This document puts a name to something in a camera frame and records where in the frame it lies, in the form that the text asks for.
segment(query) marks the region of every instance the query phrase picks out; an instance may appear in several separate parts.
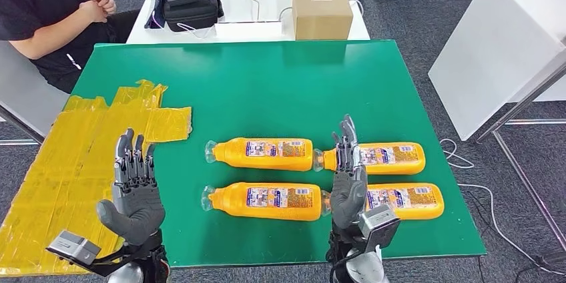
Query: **person's hand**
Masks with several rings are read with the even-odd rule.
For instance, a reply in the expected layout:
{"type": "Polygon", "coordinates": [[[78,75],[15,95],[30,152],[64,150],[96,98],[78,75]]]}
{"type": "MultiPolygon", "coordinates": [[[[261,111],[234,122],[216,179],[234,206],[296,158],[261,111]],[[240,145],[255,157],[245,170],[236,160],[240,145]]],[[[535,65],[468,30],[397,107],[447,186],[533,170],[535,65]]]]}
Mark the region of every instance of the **person's hand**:
{"type": "Polygon", "coordinates": [[[79,10],[85,11],[92,23],[106,23],[108,14],[95,1],[86,1],[79,5],[79,10]]]}
{"type": "Polygon", "coordinates": [[[106,13],[114,14],[116,12],[116,2],[114,0],[92,0],[95,1],[106,13]]]}

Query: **black bag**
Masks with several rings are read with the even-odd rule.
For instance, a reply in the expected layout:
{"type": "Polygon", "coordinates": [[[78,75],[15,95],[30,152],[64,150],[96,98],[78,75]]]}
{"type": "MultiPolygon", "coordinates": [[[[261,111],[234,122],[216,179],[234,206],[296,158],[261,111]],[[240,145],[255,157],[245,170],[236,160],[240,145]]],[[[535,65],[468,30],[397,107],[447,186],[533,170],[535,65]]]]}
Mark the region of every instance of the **black bag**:
{"type": "Polygon", "coordinates": [[[194,29],[211,27],[224,16],[220,0],[196,0],[185,5],[171,5],[165,0],[163,14],[172,31],[187,31],[177,25],[184,24],[194,29]]]}

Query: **bottle cap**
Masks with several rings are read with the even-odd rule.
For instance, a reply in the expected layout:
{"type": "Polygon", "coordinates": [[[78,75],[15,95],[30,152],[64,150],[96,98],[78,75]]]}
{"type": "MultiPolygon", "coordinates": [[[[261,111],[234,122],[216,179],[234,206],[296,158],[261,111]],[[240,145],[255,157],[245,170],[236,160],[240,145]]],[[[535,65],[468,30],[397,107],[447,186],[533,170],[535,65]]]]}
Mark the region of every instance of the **bottle cap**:
{"type": "Polygon", "coordinates": [[[208,141],[204,147],[204,158],[208,163],[216,162],[216,155],[214,155],[214,148],[216,147],[215,141],[208,141]]]}
{"type": "Polygon", "coordinates": [[[324,168],[324,153],[318,148],[314,149],[314,153],[312,155],[312,169],[315,172],[318,172],[324,168]]]}
{"type": "Polygon", "coordinates": [[[200,196],[200,205],[203,210],[212,210],[212,200],[210,199],[209,195],[214,194],[214,192],[216,192],[216,188],[213,188],[212,186],[205,186],[204,190],[202,190],[202,194],[200,196]]]}
{"type": "Polygon", "coordinates": [[[321,190],[320,193],[322,195],[322,204],[321,204],[322,207],[321,207],[320,215],[326,216],[329,215],[329,213],[331,212],[330,193],[328,193],[325,190],[321,190]]]}

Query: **black t-shirt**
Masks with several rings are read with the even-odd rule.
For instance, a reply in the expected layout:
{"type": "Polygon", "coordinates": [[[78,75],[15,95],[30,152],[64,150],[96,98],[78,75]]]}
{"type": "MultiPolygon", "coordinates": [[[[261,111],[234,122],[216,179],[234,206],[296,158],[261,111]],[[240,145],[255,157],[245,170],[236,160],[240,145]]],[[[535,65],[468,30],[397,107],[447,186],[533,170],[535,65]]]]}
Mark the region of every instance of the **black t-shirt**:
{"type": "MultiPolygon", "coordinates": [[[[84,1],[0,0],[0,40],[19,41],[31,38],[37,29],[53,25],[74,13],[84,1]]],[[[51,83],[64,75],[79,71],[71,58],[84,68],[95,43],[109,43],[107,24],[92,23],[66,46],[31,62],[51,83]]]]}

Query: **cardboard box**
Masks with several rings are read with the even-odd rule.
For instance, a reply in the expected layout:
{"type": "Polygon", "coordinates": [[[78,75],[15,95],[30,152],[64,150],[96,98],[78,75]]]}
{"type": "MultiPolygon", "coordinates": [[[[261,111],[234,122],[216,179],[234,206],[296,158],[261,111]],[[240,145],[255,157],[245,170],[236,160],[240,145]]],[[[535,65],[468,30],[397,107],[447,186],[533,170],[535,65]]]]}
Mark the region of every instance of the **cardboard box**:
{"type": "Polygon", "coordinates": [[[348,0],[293,0],[296,40],[348,39],[352,18],[348,0]]]}

